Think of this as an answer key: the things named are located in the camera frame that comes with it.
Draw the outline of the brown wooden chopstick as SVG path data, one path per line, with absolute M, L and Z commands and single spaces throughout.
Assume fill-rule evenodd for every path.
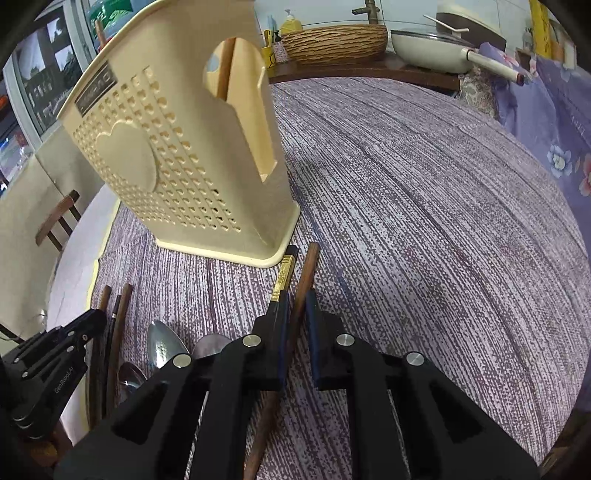
M 297 283 L 297 292 L 294 297 L 293 309 L 291 309 L 290 323 L 288 324 L 287 337 L 287 355 L 286 355 L 286 374 L 290 371 L 290 364 L 294 358 L 294 349 L 297 347 L 297 339 L 301 331 L 301 319 L 304 315 L 305 295 L 314 284 L 315 270 L 320 258 L 321 246 L 318 242 L 308 244 L 308 251 L 305 254 L 304 267 L 301 271 L 301 277 Z M 245 461 L 245 471 L 243 479 L 254 480 L 259 467 L 263 463 L 263 456 L 266 453 L 267 442 L 270 439 L 270 433 L 276 426 L 276 416 L 280 411 L 280 391 L 271 391 L 267 394 L 263 403 L 262 415 L 256 426 L 256 435 L 250 449 L 249 457 Z
M 98 309 L 102 312 L 103 318 L 99 324 L 98 335 L 92 341 L 86 388 L 87 416 L 90 429 L 93 429 L 98 424 L 102 415 L 102 374 L 104 366 L 102 343 L 109 320 L 107 310 L 111 292 L 112 288 L 109 285 L 106 285 L 102 290 Z
M 106 414 L 107 415 L 109 415 L 114 409 L 120 347 L 121 347 L 121 342 L 122 342 L 122 338 L 124 335 L 125 318 L 126 318 L 126 314 L 127 314 L 132 291 L 133 291 L 133 286 L 131 284 L 126 283 L 123 286 L 122 293 L 121 293 L 121 299 L 119 302 L 119 307 L 117 309 L 117 314 L 115 317 L 114 329 L 113 329 L 113 335 L 112 335 L 112 341 L 111 341 L 111 348 L 110 348 L 110 356 L 109 356 L 108 376 L 107 376 L 107 383 L 106 383 L 105 406 L 106 406 Z

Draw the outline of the large steel spoon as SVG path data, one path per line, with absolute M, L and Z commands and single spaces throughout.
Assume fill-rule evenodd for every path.
M 197 343 L 195 343 L 191 356 L 193 359 L 205 358 L 221 353 L 223 348 L 228 345 L 231 340 L 220 334 L 207 334 L 202 336 Z

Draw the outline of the small steel spoon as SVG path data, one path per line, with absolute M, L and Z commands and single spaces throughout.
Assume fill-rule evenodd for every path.
M 119 367 L 118 381 L 124 392 L 130 396 L 146 381 L 144 373 L 131 362 L 123 362 Z

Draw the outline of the medium steel spoon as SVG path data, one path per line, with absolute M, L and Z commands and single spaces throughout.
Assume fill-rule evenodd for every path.
M 163 322 L 151 322 L 147 330 L 147 357 L 150 367 L 160 369 L 178 354 L 188 354 L 183 341 Z

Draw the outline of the wooden chair with cushion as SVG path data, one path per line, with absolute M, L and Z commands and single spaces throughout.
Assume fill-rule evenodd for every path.
M 35 235 L 35 244 L 37 246 L 40 246 L 45 239 L 48 239 L 59 253 L 62 252 L 63 244 L 52 232 L 52 229 L 55 225 L 59 225 L 67 238 L 71 237 L 73 228 L 65 219 L 65 215 L 69 213 L 76 222 L 80 221 L 81 214 L 76 206 L 79 198 L 79 192 L 77 190 L 71 190 L 62 200 L 58 202 L 58 204 L 52 209 L 52 211 L 37 230 Z

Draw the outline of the purple woven tablecloth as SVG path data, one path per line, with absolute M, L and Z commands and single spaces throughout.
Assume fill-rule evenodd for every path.
M 381 351 L 426 354 L 541 463 L 590 353 L 590 268 L 552 176 L 498 122 L 456 99 L 377 78 L 270 86 L 291 195 L 290 243 L 321 244 L 322 309 Z M 298 260 L 297 273 L 301 263 Z M 121 205 L 98 263 L 133 285 L 121 360 L 149 375 L 148 324 L 193 348 L 266 311 L 276 268 L 160 249 Z M 345 392 L 311 381 L 301 333 L 258 479 L 351 479 Z

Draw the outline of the cream plastic utensil holder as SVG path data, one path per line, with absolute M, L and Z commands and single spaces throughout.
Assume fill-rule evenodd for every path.
M 300 208 L 252 2 L 149 4 L 86 68 L 58 118 L 160 247 L 259 268 L 280 262 Z

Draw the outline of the purple floral cloth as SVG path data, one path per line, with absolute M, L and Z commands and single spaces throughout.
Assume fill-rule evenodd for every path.
M 573 214 L 590 226 L 590 74 L 535 56 L 530 67 L 489 43 L 479 52 L 526 77 L 524 85 L 497 78 L 500 123 L 558 183 Z

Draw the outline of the wooden side counter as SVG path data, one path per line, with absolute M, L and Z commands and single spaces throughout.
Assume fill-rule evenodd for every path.
M 290 61 L 280 63 L 267 71 L 270 84 L 312 78 L 369 77 L 387 78 L 422 86 L 445 94 L 460 91 L 457 74 L 446 74 L 406 64 L 399 56 L 387 52 L 375 59 L 356 63 L 312 65 Z

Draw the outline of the chopstick in holder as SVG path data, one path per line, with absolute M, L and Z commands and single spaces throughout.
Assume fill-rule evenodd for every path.
M 216 97 L 226 101 L 228 100 L 229 79 L 233 54 L 235 54 L 235 37 L 230 37 L 222 44 L 221 59 L 219 60 L 219 74 L 217 80 Z

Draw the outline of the woven basket sink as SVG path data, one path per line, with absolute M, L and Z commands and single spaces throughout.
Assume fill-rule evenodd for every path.
M 359 24 L 311 28 L 283 36 L 283 47 L 291 61 L 303 65 L 359 63 L 385 53 L 385 25 Z

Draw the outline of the yellow soap bottle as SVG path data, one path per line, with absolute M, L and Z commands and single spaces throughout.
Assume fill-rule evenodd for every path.
M 283 21 L 283 24 L 280 25 L 280 37 L 303 31 L 303 24 L 291 14 L 290 9 L 284 11 L 286 12 L 286 19 Z

